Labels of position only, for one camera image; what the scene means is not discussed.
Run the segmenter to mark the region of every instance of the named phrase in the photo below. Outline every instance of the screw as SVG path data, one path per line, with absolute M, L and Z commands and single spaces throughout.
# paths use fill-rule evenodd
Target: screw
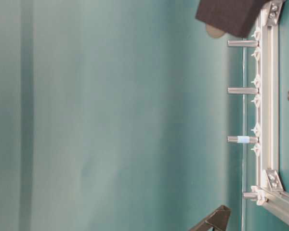
M 278 11 L 278 6 L 273 5 L 271 8 L 271 12 L 276 12 L 276 11 Z
M 273 187 L 273 188 L 277 188 L 277 187 L 278 187 L 278 184 L 274 182 L 274 183 L 272 183 L 272 187 Z
M 269 15 L 269 18 L 273 19 L 276 17 L 276 13 L 275 12 L 271 12 Z
M 272 181 L 274 181 L 276 178 L 275 178 L 274 175 L 270 174 L 270 175 L 269 175 L 269 179 L 272 180 Z

